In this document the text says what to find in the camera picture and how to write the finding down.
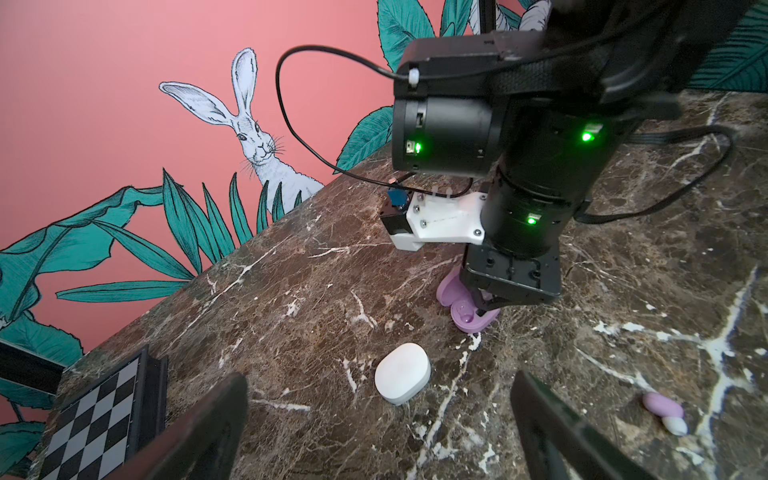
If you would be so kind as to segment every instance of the teal leaf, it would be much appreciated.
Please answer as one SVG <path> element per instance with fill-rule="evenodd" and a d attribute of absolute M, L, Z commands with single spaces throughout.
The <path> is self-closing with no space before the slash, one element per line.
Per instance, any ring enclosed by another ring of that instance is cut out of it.
<path fill-rule="evenodd" d="M 64 330 L 35 322 L 28 310 L 0 331 L 0 340 L 63 366 L 70 366 L 83 356 L 80 340 Z M 50 409 L 53 405 L 53 396 L 3 379 L 0 395 L 25 407 Z"/>
<path fill-rule="evenodd" d="M 509 23 L 510 27 L 514 28 L 515 30 L 520 28 L 520 20 L 521 20 L 520 15 L 514 13 L 509 8 L 506 8 L 504 5 L 499 5 L 498 9 L 501 10 L 502 15 L 504 15 L 507 18 L 507 23 Z"/>
<path fill-rule="evenodd" d="M 269 224 L 266 221 L 266 196 L 267 191 L 270 186 L 270 181 L 267 180 L 264 182 L 264 185 L 261 187 L 261 195 L 259 195 L 259 211 L 257 212 L 257 221 L 256 221 L 256 235 L 261 233 L 264 229 L 266 229 Z"/>
<path fill-rule="evenodd" d="M 165 218 L 168 221 L 170 232 L 174 235 L 176 243 L 181 247 L 184 255 L 190 259 L 197 273 L 202 273 L 203 264 L 200 261 L 200 251 L 197 246 L 197 236 L 194 232 L 192 219 L 184 199 L 176 188 L 176 182 L 163 169 L 163 206 Z"/>
<path fill-rule="evenodd" d="M 134 302 L 169 296 L 186 284 L 163 280 L 103 283 L 57 292 L 56 298 L 86 303 Z"/>
<path fill-rule="evenodd" d="M 411 40 L 434 36 L 435 29 L 417 0 L 379 0 L 379 39 L 392 71 L 397 71 Z"/>
<path fill-rule="evenodd" d="M 221 260 L 221 253 L 219 247 L 216 245 L 216 239 L 214 238 L 214 231 L 210 227 L 210 221 L 205 216 L 203 209 L 200 205 L 187 193 L 187 191 L 180 186 L 176 185 L 176 190 L 181 195 L 181 199 L 184 201 L 184 206 L 187 208 L 187 212 L 190 214 L 190 220 L 192 220 L 192 227 L 194 228 L 194 234 L 197 238 L 197 245 L 200 250 L 205 253 L 211 263 L 216 263 Z"/>
<path fill-rule="evenodd" d="M 208 218 L 210 219 L 210 228 L 214 234 L 216 245 L 219 247 L 222 257 L 226 257 L 233 251 L 235 251 L 235 243 L 232 241 L 232 234 L 230 229 L 224 223 L 224 219 L 221 216 L 219 207 L 214 202 L 212 196 L 208 193 L 208 189 L 203 184 L 203 195 L 205 195 L 205 208 L 208 211 Z"/>
<path fill-rule="evenodd" d="M 173 278 L 181 278 L 185 280 L 192 280 L 194 278 L 194 275 L 184 268 L 184 265 L 179 263 L 179 261 L 173 258 L 168 252 L 154 243 L 148 242 L 138 235 L 116 225 L 110 225 L 109 223 L 100 222 L 98 220 L 95 220 L 94 223 L 114 237 L 115 240 L 120 242 L 120 245 L 125 247 L 126 250 L 134 254 L 134 257 L 144 262 L 144 264 L 151 269 L 157 270 L 160 273 L 165 273 Z"/>
<path fill-rule="evenodd" d="M 285 211 L 283 210 L 283 182 L 280 182 L 277 184 L 275 199 L 272 202 L 272 223 L 277 222 L 283 217 L 285 217 Z"/>
<path fill-rule="evenodd" d="M 710 50 L 688 86 L 768 92 L 768 0 L 756 3 Z"/>
<path fill-rule="evenodd" d="M 110 256 L 113 238 L 94 224 L 127 225 L 139 205 L 162 204 L 160 187 L 123 187 L 72 217 L 54 222 L 0 251 L 0 319 L 12 322 L 40 300 L 40 273 L 88 270 Z"/>
<path fill-rule="evenodd" d="M 471 9 L 472 0 L 445 0 L 440 19 L 440 36 L 464 35 Z"/>
<path fill-rule="evenodd" d="M 383 147 L 392 132 L 392 107 L 381 107 L 367 114 L 349 134 L 336 166 L 349 170 Z"/>
<path fill-rule="evenodd" d="M 0 425 L 0 475 L 32 453 L 45 430 L 43 422 L 16 422 Z"/>
<path fill-rule="evenodd" d="M 253 233 L 248 226 L 248 219 L 245 216 L 243 202 L 240 201 L 240 194 L 237 192 L 237 172 L 232 175 L 230 182 L 230 211 L 232 213 L 232 224 L 235 226 L 235 233 L 240 245 L 253 238 Z"/>

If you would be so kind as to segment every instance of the checkered pattern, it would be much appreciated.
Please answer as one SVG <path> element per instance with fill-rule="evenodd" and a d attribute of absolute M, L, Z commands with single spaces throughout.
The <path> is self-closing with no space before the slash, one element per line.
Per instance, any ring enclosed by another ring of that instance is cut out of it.
<path fill-rule="evenodd" d="M 61 413 L 40 480 L 101 480 L 123 464 L 138 366 L 136 358 Z"/>

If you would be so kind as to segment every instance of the brown marble surface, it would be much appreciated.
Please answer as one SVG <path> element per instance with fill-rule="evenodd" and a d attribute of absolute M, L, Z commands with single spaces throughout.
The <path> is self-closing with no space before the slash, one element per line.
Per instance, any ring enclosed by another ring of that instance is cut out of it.
<path fill-rule="evenodd" d="M 644 130 L 731 125 L 736 160 L 652 217 L 571 223 L 551 306 L 460 332 L 435 288 L 462 247 L 395 250 L 384 192 L 341 177 L 76 363 L 58 398 L 149 343 L 170 357 L 169 424 L 228 372 L 248 378 L 232 478 L 527 478 L 508 398 L 524 368 L 659 478 L 768 478 L 768 97 L 682 98 L 682 121 Z M 591 211 L 648 205 L 718 149 L 622 147 Z M 386 178 L 386 148 L 358 169 Z M 395 407 L 373 375 L 404 342 L 424 347 L 432 378 Z M 682 402 L 691 434 L 668 434 L 643 388 Z"/>

